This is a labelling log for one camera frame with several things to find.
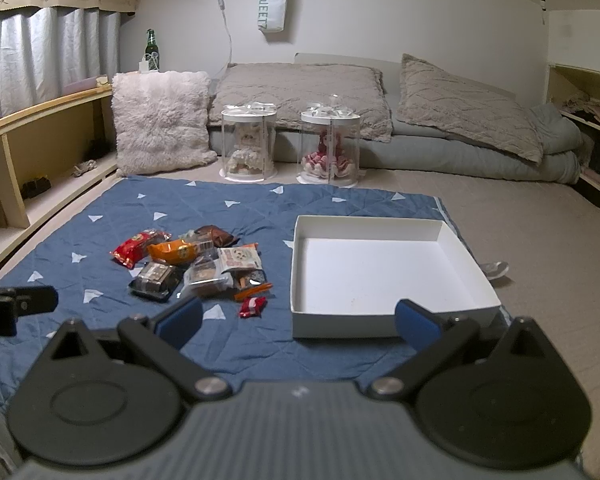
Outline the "beige right pillow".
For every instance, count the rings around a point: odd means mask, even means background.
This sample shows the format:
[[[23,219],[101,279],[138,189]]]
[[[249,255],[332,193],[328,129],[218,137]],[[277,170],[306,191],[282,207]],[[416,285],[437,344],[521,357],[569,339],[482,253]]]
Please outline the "beige right pillow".
[[[535,165],[542,162],[535,125],[514,99],[409,54],[402,56],[400,89],[396,118],[401,122],[452,133]]]

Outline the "clear round pastry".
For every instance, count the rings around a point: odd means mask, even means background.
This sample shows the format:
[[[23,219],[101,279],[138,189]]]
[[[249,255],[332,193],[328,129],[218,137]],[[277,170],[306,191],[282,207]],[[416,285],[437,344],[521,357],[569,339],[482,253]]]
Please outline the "clear round pastry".
[[[230,273],[221,274],[218,263],[219,259],[193,263],[183,275],[182,296],[211,297],[231,289],[234,278]]]

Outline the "white cardboard tray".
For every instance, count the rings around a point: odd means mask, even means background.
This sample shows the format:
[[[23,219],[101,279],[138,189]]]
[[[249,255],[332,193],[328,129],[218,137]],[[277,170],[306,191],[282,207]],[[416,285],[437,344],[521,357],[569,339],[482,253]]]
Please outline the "white cardboard tray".
[[[394,309],[402,299],[434,314],[466,314],[482,326],[501,307],[474,257],[442,220],[298,217],[290,274],[294,337],[396,336]]]

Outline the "blue quilted triangle mat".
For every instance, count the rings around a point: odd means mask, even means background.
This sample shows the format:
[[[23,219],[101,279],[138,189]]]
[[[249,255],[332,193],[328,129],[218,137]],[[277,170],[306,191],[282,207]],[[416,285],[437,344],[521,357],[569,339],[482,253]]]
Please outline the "blue quilted triangle mat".
[[[373,188],[302,184],[188,184],[127,178],[74,216],[1,279],[47,285],[53,312],[20,318],[0,337],[0,410],[63,322],[109,330],[161,302],[140,296],[166,272],[147,258],[124,266],[122,243],[155,231],[179,238],[217,226],[236,238],[178,267],[172,300],[197,297],[201,312],[184,356],[239,388],[252,380],[353,380],[361,387],[410,358],[417,337],[396,332],[394,310],[411,300],[482,326],[505,321],[501,301],[435,197]]]

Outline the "white doll display case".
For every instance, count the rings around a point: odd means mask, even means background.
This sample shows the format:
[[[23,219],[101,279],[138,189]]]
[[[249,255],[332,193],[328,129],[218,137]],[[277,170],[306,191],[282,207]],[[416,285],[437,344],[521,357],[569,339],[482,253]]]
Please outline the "white doll display case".
[[[273,151],[277,107],[250,102],[222,109],[222,169],[220,176],[233,182],[256,183],[275,174]]]

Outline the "green glass bottle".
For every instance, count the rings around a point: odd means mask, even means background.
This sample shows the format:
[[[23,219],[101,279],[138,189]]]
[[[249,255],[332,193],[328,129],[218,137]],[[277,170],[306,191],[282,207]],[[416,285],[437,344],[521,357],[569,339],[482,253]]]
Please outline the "green glass bottle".
[[[148,28],[146,32],[145,61],[148,70],[160,70],[160,53],[156,33],[152,28]]]

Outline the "red doll display case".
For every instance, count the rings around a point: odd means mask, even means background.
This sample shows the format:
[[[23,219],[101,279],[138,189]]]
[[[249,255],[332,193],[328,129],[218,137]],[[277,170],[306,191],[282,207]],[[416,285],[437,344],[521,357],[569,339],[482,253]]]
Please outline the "red doll display case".
[[[298,181],[352,188],[360,176],[361,116],[338,94],[300,114]]]

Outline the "wooden right shelf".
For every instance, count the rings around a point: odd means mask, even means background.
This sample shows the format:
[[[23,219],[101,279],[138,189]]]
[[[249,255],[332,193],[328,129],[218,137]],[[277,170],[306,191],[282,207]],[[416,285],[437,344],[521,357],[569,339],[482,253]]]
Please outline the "wooden right shelf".
[[[580,129],[580,177],[574,188],[600,207],[600,70],[553,63],[546,99]]]

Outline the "small red candy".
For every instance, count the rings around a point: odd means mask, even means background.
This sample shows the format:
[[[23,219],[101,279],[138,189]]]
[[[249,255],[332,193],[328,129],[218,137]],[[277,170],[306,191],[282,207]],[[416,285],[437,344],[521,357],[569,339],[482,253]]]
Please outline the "small red candy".
[[[246,298],[240,306],[238,315],[241,318],[255,318],[262,314],[263,309],[268,304],[268,300],[263,296],[252,296]]]

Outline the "red snack packet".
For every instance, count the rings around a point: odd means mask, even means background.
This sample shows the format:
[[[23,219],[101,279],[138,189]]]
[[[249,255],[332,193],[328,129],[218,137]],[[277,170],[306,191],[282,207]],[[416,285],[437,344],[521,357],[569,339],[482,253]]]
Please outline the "red snack packet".
[[[168,240],[170,240],[170,234],[167,232],[156,229],[143,230],[120,244],[110,252],[110,255],[115,262],[120,263],[127,269],[133,269],[140,260],[147,257],[150,245],[167,242]]]

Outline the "dark foil cake packet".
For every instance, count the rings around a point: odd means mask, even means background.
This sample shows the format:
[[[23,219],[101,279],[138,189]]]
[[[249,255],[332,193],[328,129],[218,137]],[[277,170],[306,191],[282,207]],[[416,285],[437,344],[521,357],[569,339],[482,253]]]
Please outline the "dark foil cake packet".
[[[165,302],[181,283],[183,272],[170,264],[148,262],[130,281],[132,294],[152,301]]]

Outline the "wooden shelf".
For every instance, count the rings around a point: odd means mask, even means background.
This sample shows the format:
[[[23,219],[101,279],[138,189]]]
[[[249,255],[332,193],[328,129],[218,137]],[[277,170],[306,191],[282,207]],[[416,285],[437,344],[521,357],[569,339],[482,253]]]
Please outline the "wooden shelf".
[[[580,177],[574,188],[600,207],[600,70],[553,63],[546,99],[580,129]]]
[[[0,119],[0,264],[117,169],[106,77]]]

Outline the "orange barcode snack packet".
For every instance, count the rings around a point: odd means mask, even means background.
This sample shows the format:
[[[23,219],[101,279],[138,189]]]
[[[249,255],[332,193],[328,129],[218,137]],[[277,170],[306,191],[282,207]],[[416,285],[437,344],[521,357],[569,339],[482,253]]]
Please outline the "orange barcode snack packet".
[[[234,274],[235,301],[258,296],[272,287],[262,270],[239,271]]]

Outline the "brown foil snack packet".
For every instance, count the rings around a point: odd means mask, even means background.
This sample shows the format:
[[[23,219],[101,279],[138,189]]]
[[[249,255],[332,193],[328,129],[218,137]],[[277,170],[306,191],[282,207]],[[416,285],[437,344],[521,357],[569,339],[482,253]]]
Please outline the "brown foil snack packet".
[[[212,240],[213,245],[217,248],[230,247],[235,245],[239,237],[230,232],[227,232],[218,226],[214,226],[213,224],[208,224],[208,226],[201,226],[196,229],[194,233],[197,236],[208,237]]]

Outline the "white cookie snack packet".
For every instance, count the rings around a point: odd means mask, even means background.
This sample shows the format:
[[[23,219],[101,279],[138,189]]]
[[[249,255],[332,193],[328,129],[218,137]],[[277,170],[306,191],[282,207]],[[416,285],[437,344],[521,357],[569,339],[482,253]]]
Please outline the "white cookie snack packet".
[[[221,274],[263,269],[257,244],[219,248],[218,256]]]

